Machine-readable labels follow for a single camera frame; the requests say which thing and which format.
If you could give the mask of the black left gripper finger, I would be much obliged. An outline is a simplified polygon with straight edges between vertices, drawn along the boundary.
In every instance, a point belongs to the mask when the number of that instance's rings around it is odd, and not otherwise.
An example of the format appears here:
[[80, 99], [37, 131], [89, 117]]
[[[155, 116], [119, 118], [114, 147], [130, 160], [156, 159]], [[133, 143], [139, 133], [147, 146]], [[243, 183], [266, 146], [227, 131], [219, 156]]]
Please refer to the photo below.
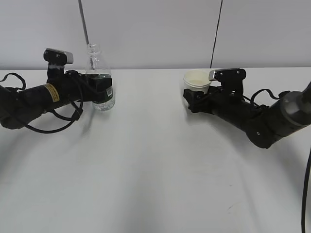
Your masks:
[[103, 77], [94, 79], [96, 92], [102, 93], [112, 87], [112, 78]]

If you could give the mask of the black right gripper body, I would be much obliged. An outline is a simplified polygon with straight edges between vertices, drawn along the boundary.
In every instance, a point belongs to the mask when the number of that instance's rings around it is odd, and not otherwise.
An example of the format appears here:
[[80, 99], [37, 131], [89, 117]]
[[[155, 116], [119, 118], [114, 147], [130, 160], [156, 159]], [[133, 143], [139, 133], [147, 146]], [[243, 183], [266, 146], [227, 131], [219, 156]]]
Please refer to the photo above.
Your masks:
[[189, 110], [192, 113], [202, 112], [213, 115], [219, 109], [227, 111], [229, 108], [236, 108], [240, 105], [245, 105], [243, 97], [225, 94], [220, 86], [210, 86], [208, 92]]

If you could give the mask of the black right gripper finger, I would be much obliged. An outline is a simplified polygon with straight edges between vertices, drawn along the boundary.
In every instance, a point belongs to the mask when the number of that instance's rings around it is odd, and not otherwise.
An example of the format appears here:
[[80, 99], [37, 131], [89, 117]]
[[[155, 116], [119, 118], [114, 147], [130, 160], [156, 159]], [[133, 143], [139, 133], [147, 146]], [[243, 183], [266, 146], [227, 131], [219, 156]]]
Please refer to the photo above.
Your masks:
[[183, 98], [188, 109], [192, 109], [195, 103], [198, 102], [204, 95], [204, 91], [193, 91], [190, 89], [184, 89], [183, 91]]

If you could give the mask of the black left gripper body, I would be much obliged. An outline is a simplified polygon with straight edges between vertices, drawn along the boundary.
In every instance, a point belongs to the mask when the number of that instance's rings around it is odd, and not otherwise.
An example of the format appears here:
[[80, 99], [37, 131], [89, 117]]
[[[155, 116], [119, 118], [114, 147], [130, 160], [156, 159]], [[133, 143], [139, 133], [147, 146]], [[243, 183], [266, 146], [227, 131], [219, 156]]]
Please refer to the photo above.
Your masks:
[[53, 103], [69, 104], [70, 100], [96, 101], [97, 90], [92, 75], [78, 73], [76, 70], [49, 69], [46, 89], [50, 91]]

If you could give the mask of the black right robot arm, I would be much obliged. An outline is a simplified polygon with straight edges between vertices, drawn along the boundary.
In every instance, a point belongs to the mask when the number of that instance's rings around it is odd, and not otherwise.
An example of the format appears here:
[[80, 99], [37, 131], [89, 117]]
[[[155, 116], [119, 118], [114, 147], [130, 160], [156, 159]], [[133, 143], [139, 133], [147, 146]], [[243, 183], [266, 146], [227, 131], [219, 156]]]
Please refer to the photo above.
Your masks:
[[257, 91], [246, 102], [242, 82], [210, 86], [207, 93], [185, 89], [183, 97], [192, 113], [215, 115], [245, 132], [257, 147], [270, 148], [275, 142], [311, 124], [311, 87], [303, 91], [284, 91], [278, 97], [266, 92], [276, 102], [256, 105]]

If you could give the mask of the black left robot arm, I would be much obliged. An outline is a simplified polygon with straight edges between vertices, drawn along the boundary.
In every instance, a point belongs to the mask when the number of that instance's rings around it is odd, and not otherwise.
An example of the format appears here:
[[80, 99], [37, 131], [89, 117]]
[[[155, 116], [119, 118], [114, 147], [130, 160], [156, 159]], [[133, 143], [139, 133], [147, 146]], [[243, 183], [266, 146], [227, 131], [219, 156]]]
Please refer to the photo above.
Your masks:
[[[57, 133], [78, 121], [85, 102], [103, 103], [112, 97], [112, 78], [104, 74], [81, 74], [76, 70], [48, 69], [47, 82], [32, 88], [14, 73], [22, 87], [0, 88], [0, 124], [15, 130], [23, 127], [38, 133]], [[45, 131], [30, 122], [45, 113], [67, 122], [62, 128]]]

